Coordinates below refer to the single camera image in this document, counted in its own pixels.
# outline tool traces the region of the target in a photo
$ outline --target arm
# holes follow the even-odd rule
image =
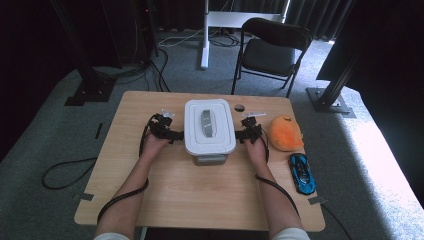
[[[114,197],[141,188],[147,180],[153,160],[167,144],[168,140],[159,140],[152,134],[149,134],[144,142],[143,153]],[[114,232],[133,239],[143,196],[144,193],[140,193],[112,205],[104,213],[97,225],[95,236],[106,232]]]
[[[244,142],[256,174],[262,178],[276,182],[271,170],[266,164],[265,146],[262,141],[255,141],[253,144],[249,140]],[[299,216],[289,199],[283,193],[261,181],[259,182],[259,190],[261,192],[271,239],[286,228],[303,229]]]

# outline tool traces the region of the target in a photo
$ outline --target white stand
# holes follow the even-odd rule
[[[209,0],[205,0],[205,28],[203,40],[203,52],[201,68],[207,69],[209,62],[209,27],[228,27],[241,28],[243,23],[254,17],[265,18],[268,20],[282,22],[286,20],[287,10],[290,5],[290,0],[287,0],[280,14],[271,13],[246,13],[246,12],[209,12]]]

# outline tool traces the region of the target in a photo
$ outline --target wooden table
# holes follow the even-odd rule
[[[266,112],[257,117],[266,130],[270,121],[280,114],[294,116],[286,98],[232,95],[126,92],[93,169],[85,193],[94,195],[92,201],[81,200],[75,215],[78,224],[95,225],[100,209],[124,182],[138,159],[143,128],[155,113],[164,108],[176,113],[171,129],[183,131],[184,106],[191,99],[228,101],[235,130],[241,130],[241,113]],[[308,199],[317,196],[298,194],[288,168],[290,152],[280,152],[270,144],[269,167],[278,183],[292,196],[307,231],[321,231],[325,227],[319,204],[310,205]],[[223,165],[196,166],[187,153],[183,141],[166,146],[154,162],[150,186],[138,218],[139,226],[215,228],[238,230],[267,230],[258,183],[246,153],[237,143]]]

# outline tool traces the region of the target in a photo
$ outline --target orange object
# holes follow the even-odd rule
[[[269,124],[268,134],[272,145],[281,151],[296,151],[304,145],[299,125],[288,115],[275,117]]]

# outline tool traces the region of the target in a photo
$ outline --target toy car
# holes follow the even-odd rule
[[[290,172],[296,190],[305,195],[315,192],[316,184],[309,168],[308,159],[303,153],[293,153],[289,159]]]

